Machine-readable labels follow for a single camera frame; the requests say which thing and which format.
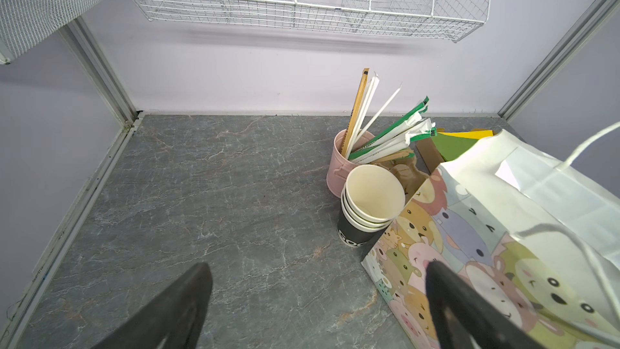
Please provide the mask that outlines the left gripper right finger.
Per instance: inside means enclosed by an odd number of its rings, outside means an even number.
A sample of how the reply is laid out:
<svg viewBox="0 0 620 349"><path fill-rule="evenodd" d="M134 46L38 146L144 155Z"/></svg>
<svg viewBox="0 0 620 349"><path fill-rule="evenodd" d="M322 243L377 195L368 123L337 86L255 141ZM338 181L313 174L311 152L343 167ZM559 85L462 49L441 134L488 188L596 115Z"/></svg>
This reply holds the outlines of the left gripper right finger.
<svg viewBox="0 0 620 349"><path fill-rule="evenodd" d="M447 265L426 268L426 294L441 348L540 348Z"/></svg>

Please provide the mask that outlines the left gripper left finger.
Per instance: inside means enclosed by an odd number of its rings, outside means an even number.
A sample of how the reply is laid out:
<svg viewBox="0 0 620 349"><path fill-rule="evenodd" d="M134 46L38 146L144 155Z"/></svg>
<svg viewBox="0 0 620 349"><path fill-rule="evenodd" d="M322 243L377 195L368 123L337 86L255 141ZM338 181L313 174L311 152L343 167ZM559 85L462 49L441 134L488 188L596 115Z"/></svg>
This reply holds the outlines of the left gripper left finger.
<svg viewBox="0 0 620 349"><path fill-rule="evenodd" d="M212 295L207 263L196 263L96 348L195 348Z"/></svg>

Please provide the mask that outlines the cartoon animal paper gift bag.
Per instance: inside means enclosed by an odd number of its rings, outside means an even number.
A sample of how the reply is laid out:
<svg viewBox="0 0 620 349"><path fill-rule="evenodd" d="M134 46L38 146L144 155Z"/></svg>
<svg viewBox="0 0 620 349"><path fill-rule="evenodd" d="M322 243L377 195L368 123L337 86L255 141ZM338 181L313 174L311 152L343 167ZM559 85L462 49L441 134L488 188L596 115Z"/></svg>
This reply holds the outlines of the cartoon animal paper gift bag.
<svg viewBox="0 0 620 349"><path fill-rule="evenodd" d="M416 348L437 348L439 262L545 348L619 345L619 199L500 132L440 164L363 266Z"/></svg>

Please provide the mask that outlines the stack of paper coffee cups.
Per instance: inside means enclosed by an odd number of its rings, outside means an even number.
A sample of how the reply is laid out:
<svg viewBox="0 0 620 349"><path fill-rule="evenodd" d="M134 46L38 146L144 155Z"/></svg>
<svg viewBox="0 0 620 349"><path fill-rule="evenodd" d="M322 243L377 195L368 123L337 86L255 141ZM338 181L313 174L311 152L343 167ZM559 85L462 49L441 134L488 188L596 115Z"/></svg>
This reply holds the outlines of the stack of paper coffee cups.
<svg viewBox="0 0 620 349"><path fill-rule="evenodd" d="M341 193L338 236L349 247L361 247L389 226L405 204L405 190L394 174L381 166L357 166Z"/></svg>

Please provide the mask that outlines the stack of pulp cup carriers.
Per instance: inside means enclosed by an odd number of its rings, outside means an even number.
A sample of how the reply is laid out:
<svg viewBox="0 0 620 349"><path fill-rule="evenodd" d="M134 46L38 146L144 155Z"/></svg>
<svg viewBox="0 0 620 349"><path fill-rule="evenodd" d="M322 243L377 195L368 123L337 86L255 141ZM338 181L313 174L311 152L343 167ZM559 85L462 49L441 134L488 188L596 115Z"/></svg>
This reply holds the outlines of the stack of pulp cup carriers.
<svg viewBox="0 0 620 349"><path fill-rule="evenodd" d="M405 203L429 179L429 175L417 168L417 155L413 150L402 150L387 157L378 159L372 164L390 171L402 185L405 192Z"/></svg>

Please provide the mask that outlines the cardboard tray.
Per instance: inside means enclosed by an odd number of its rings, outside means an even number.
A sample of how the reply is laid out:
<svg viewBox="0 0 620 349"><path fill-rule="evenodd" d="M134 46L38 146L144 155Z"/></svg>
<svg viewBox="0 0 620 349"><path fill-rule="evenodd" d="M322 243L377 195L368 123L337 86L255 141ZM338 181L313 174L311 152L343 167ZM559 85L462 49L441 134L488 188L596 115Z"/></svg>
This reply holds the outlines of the cardboard tray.
<svg viewBox="0 0 620 349"><path fill-rule="evenodd" d="M440 154L437 146L434 144L431 138L423 139L416 142L416 149L418 150L421 159L426 165L429 173L434 172L437 167L444 162L443 156Z"/></svg>

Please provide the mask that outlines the pink utensil holder cup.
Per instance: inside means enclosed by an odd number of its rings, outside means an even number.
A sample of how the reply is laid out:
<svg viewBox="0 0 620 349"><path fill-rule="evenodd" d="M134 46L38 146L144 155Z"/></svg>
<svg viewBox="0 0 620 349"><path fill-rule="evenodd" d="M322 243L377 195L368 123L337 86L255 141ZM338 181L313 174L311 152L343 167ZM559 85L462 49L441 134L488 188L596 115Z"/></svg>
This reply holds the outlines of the pink utensil holder cup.
<svg viewBox="0 0 620 349"><path fill-rule="evenodd" d="M345 134L346 131L342 130L334 137L331 159L326 175L327 188L337 198L342 194L347 176L357 166L341 154Z"/></svg>

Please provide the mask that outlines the wooden stir sticks bundle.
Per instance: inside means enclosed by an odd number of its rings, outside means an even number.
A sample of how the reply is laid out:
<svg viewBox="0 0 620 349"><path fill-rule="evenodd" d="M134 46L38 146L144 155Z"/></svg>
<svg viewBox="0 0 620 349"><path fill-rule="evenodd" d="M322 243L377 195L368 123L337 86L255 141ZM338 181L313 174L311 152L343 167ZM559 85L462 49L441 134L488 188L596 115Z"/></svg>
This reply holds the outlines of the wooden stir sticks bundle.
<svg viewBox="0 0 620 349"><path fill-rule="evenodd" d="M425 116L429 98L424 98L396 122L378 134L371 127L400 93L396 89L374 115L369 116L371 102L380 83L379 75L363 69L355 101L346 128L334 137L332 161L341 167L381 164L413 157L415 142L436 137L436 124Z"/></svg>

